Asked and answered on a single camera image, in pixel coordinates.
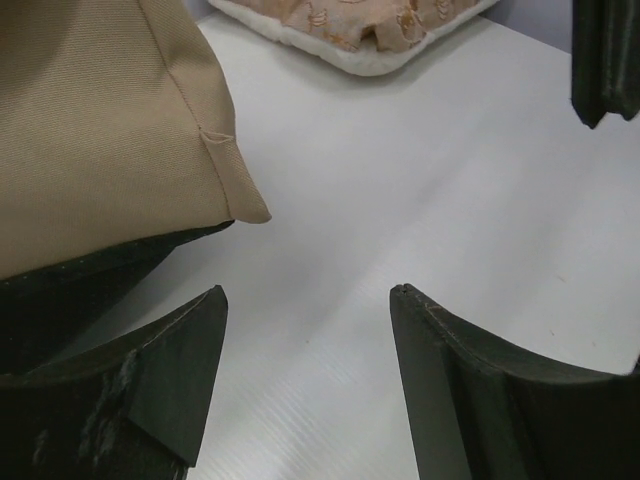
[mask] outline fabric seam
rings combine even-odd
[[[141,0],[136,0],[136,3],[138,4],[138,8],[140,9],[140,12],[142,13],[142,16],[144,17],[144,21],[147,24],[147,28],[149,30],[149,33],[151,34],[151,38],[153,38],[153,42],[156,45],[156,49],[158,50],[158,53],[160,54],[160,58],[162,59],[162,64],[164,65],[165,71],[169,75],[169,78],[171,78],[171,81],[173,82],[175,87],[178,89],[178,92],[180,92],[180,96],[182,97],[182,101],[187,106],[187,109],[189,110],[189,113],[191,113],[191,118],[193,119],[194,123],[196,124],[196,127],[198,127],[198,132],[199,133],[204,132],[205,130],[202,128],[202,125],[200,124],[200,122],[198,122],[198,118],[196,117],[196,114],[193,111],[193,108],[191,107],[191,104],[187,101],[187,96],[185,95],[183,88],[180,86],[180,83],[178,83],[178,80],[176,79],[175,75],[171,71],[171,68],[169,68],[169,64],[167,62],[167,59],[166,59],[166,57],[164,55],[164,52],[162,51],[162,48],[160,47],[160,42],[158,42],[158,38],[156,36],[156,32],[154,31],[153,26],[151,25],[151,21],[149,20],[149,17],[147,16],[147,12],[146,12],[144,6],[142,6]],[[211,159],[211,165],[213,166],[213,171],[214,171],[216,177],[218,178],[218,181],[220,182],[220,187],[222,188],[222,196],[224,197],[224,204],[225,204],[225,206],[227,208],[227,213],[229,215],[229,218],[233,219],[233,216],[231,215],[231,205],[229,204],[229,197],[227,196],[227,191],[225,189],[224,182],[222,181],[222,177],[220,176],[220,172],[218,171],[218,168],[216,167],[216,162],[213,160],[213,158],[211,158],[211,154],[209,153],[209,149],[205,145],[204,140],[202,140],[202,137],[200,135],[199,135],[199,137],[200,137],[200,142],[201,142],[202,146],[205,148],[205,151],[207,152],[207,154],[209,155],[209,158]]]

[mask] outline beige cushion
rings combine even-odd
[[[181,0],[0,5],[0,279],[267,207]]]

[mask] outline beige fabric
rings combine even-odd
[[[350,52],[371,38],[405,52],[478,0],[230,0]]]
[[[181,0],[0,2],[0,279],[270,215]]]

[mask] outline patterned fabric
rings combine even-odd
[[[283,25],[355,52],[365,39],[400,53],[478,0],[231,0]]]

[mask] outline fleece pet bed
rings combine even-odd
[[[360,76],[390,73],[498,0],[209,0],[261,35]]]

